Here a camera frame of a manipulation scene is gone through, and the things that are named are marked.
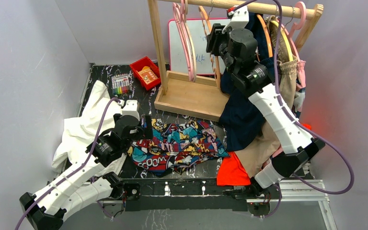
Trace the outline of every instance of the whiteboard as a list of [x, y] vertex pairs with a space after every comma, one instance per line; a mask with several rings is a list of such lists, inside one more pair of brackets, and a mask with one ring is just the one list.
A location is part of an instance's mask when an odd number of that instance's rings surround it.
[[[230, 19], [210, 19], [211, 26], [214, 23], [226, 25]], [[212, 65], [207, 49], [207, 38], [204, 33], [201, 19], [187, 19], [188, 29], [194, 43], [194, 51], [196, 56], [196, 73], [198, 75], [213, 75]], [[187, 61], [185, 60], [183, 45], [181, 44], [180, 35], [178, 34], [177, 25], [174, 20], [168, 23], [169, 28], [169, 48], [170, 48], [170, 69], [172, 71], [187, 73]], [[223, 73], [225, 64], [219, 58], [219, 69]]]

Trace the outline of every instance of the wooden rack base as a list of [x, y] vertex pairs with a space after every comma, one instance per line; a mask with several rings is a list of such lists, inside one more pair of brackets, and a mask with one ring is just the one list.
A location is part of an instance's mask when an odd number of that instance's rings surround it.
[[188, 74], [167, 71], [168, 91], [157, 94], [156, 109], [218, 121], [229, 96], [221, 93], [214, 78], [197, 76], [189, 82]]

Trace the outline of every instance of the yellow hanger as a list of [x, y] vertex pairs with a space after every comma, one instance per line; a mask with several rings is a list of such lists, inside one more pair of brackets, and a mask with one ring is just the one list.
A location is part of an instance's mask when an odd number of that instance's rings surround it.
[[257, 18], [259, 19], [260, 23], [263, 26], [263, 31], [264, 31], [264, 34], [266, 36], [267, 49], [269, 51], [269, 58], [271, 58], [273, 56], [273, 49], [272, 49], [272, 42], [270, 41], [269, 31], [267, 30], [266, 23], [265, 23], [265, 20], [263, 19], [263, 17], [260, 14], [257, 14], [256, 16], [257, 16]]
[[277, 29], [281, 31], [281, 36], [283, 37], [283, 41], [286, 44], [288, 59], [289, 59], [289, 61], [292, 61], [293, 60], [293, 53], [291, 51], [290, 42], [288, 42], [288, 38], [287, 38], [286, 33], [281, 28], [278, 28], [279, 26], [278, 26], [278, 22], [277, 21], [271, 20], [270, 23], [272, 23], [273, 25], [275, 25], [277, 27]]

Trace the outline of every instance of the comic print clothing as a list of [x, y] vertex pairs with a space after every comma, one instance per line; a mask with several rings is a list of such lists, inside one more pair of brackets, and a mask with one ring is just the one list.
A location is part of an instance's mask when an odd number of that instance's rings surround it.
[[182, 174], [189, 167], [218, 157], [229, 157], [214, 128], [204, 121], [164, 124], [152, 119], [152, 140], [133, 142], [128, 155], [133, 162], [156, 175], [166, 170]]

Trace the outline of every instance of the navy blue clothing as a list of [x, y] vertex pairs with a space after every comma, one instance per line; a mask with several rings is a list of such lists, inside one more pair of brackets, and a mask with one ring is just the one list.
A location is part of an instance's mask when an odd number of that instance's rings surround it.
[[[274, 76], [273, 58], [269, 57], [265, 33], [255, 13], [249, 13], [249, 23], [245, 28], [252, 31], [257, 40], [260, 64]], [[227, 71], [222, 75], [220, 86], [223, 93], [230, 95], [219, 118], [219, 123], [227, 131], [227, 151], [242, 150], [261, 132], [265, 119], [256, 106], [235, 88]]]

